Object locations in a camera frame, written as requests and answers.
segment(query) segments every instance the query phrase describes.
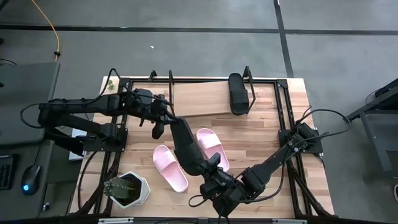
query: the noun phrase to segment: yellow cable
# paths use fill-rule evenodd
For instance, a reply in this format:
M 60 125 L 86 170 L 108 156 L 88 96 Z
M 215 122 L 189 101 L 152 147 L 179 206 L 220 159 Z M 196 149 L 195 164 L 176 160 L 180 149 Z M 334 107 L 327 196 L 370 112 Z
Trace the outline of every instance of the yellow cable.
M 57 51 L 59 53 L 60 51 L 60 39 L 58 38 L 58 34 L 57 31 L 55 31 L 54 26 L 52 25 L 50 19 L 47 18 L 47 16 L 44 14 L 44 12 L 41 10 L 41 8 L 36 4 L 36 2 L 34 0 L 32 0 L 33 4 L 35 4 L 36 8 L 42 13 L 42 15 L 45 17 L 45 19 L 47 20 L 47 22 L 49 22 L 52 30 L 54 31 L 55 37 L 57 38 Z M 55 55 L 55 61 L 58 61 L 58 55 Z

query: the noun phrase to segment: black robotic arm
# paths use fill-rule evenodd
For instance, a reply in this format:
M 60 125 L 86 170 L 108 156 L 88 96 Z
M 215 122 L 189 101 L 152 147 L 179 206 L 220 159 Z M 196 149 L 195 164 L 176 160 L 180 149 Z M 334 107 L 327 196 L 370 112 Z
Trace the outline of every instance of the black robotic arm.
M 189 175 L 203 176 L 205 182 L 200 186 L 200 194 L 204 200 L 213 202 L 213 207 L 222 217 L 228 217 L 240 203 L 252 203 L 267 199 L 256 198 L 263 193 L 271 174 L 280 166 L 283 170 L 287 159 L 312 147 L 316 140 L 318 141 L 321 138 L 307 124 L 297 123 L 286 135 L 286 144 L 277 152 L 262 164 L 249 167 L 237 177 L 233 177 L 218 167 L 220 163 L 219 154 L 215 154 L 208 160 L 203 157 L 188 123 L 185 119 L 169 113 L 167 111 L 169 104 L 164 95 L 153 95 L 152 92 L 144 89 L 100 95 L 95 99 L 56 99 L 40 104 L 38 122 L 40 128 L 45 128 L 48 136 L 56 144 L 78 154 L 81 154 L 85 145 L 91 142 L 97 143 L 98 147 L 102 149 L 106 149 L 106 146 L 112 146 L 112 148 L 118 146 L 116 148 L 123 148 L 124 150 L 127 130 L 119 128 L 117 124 L 98 124 L 72 114 L 101 113 L 106 116 L 128 114 L 140 118 L 140 126 L 142 126 L 144 120 L 149 120 L 155 123 L 152 130 L 154 139 L 160 138 L 164 132 L 164 126 L 170 124 L 175 145 L 174 153 L 178 162 Z M 21 111 L 21 119 L 24 121 L 23 111 Z M 78 139 L 69 138 L 55 129 L 58 126 L 88 131 L 94 136 Z

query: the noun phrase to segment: white hexagonal pot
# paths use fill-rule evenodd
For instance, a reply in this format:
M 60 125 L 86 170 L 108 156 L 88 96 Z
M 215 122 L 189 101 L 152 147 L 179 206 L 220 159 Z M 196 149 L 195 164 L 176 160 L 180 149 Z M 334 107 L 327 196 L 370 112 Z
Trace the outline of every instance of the white hexagonal pot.
M 139 198 L 137 200 L 131 202 L 128 205 L 122 205 L 120 202 L 118 202 L 118 200 L 116 198 L 111 196 L 112 201 L 114 201 L 116 204 L 118 204 L 121 208 L 127 208 L 127 207 L 129 207 L 131 205 L 142 205 L 145 202 L 145 200 L 147 200 L 147 197 L 150 194 L 150 188 L 149 188 L 147 180 L 145 178 L 143 178 L 143 177 L 140 177 L 138 174 L 136 174 L 136 173 L 134 173 L 132 171 L 129 171 L 129 172 L 127 172 L 127 173 L 125 173 L 125 174 L 123 174 L 123 175 L 121 175 L 119 177 L 123 178 L 126 175 L 133 175 L 133 176 L 135 176 L 137 179 L 139 179 L 141 181 L 141 191 L 140 191 L 140 194 L 139 194 Z

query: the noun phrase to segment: green plant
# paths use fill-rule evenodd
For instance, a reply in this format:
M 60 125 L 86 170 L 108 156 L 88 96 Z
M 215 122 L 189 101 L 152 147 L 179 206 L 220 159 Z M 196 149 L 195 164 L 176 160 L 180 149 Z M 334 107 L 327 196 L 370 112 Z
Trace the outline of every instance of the green plant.
M 134 190 L 132 183 L 120 177 L 113 177 L 109 181 L 104 182 L 104 194 L 115 198 L 129 198 L 131 191 Z
M 110 80 L 110 81 L 108 82 L 108 89 L 109 89 L 109 90 L 114 90 L 114 85 L 113 85 L 113 81 L 112 81 L 112 80 Z

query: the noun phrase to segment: wooden board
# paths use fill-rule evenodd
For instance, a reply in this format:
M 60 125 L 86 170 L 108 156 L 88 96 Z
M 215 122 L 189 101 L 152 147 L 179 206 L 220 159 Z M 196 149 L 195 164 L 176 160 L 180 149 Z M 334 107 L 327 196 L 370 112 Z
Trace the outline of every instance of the wooden board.
M 177 116 L 231 113 L 228 82 L 174 85 L 173 104 Z
M 295 118 L 301 117 L 308 108 L 307 93 L 304 81 L 301 78 L 288 79 L 290 98 Z M 168 84 L 143 84 L 134 85 L 135 88 L 147 88 L 154 93 L 165 94 L 168 98 Z M 226 156 L 231 165 L 229 173 L 238 174 L 243 169 L 254 164 L 263 162 L 279 148 L 277 131 L 279 120 L 275 102 L 274 87 L 272 85 L 254 85 L 257 100 L 251 112 L 246 116 L 235 116 L 233 114 L 219 114 L 210 116 L 198 116 L 188 118 L 187 121 L 195 134 L 200 128 L 211 128 L 219 136 L 223 143 Z M 285 102 L 282 100 L 284 114 L 286 114 Z M 98 123 L 107 123 L 111 118 L 101 114 L 95 115 Z M 305 122 L 313 126 L 312 118 L 309 116 Z M 152 153 L 156 146 L 165 144 L 174 149 L 170 128 L 165 128 L 165 133 L 158 139 L 151 138 L 153 124 L 145 122 L 139 127 L 139 119 L 129 117 L 127 128 L 129 138 L 126 152 L 122 154 L 119 174 L 130 170 L 145 177 L 151 188 L 151 194 L 143 205 L 133 205 L 127 209 L 119 208 L 113 204 L 112 216 L 114 217 L 217 217 L 211 206 L 211 202 L 205 202 L 197 208 L 188 206 L 188 199 L 199 194 L 199 186 L 203 183 L 202 177 L 192 177 L 186 174 L 189 188 L 186 192 L 178 194 L 172 190 L 168 183 L 162 178 L 152 162 Z M 333 213 L 328 184 L 322 163 L 313 155 L 302 154 L 307 184 L 314 196 Z M 103 161 L 103 153 L 97 153 L 87 168 L 81 187 L 81 197 L 84 203 L 98 185 Z M 293 218 L 292 200 L 290 197 L 289 180 L 287 173 L 283 174 L 284 184 L 281 192 L 274 198 L 250 205 L 239 205 L 229 217 L 231 218 Z M 262 195 L 270 195 L 279 186 L 281 178 L 280 169 L 275 171 L 266 190 Z M 298 189 L 300 207 L 304 212 L 302 193 Z M 77 210 L 77 196 L 73 198 L 71 212 Z

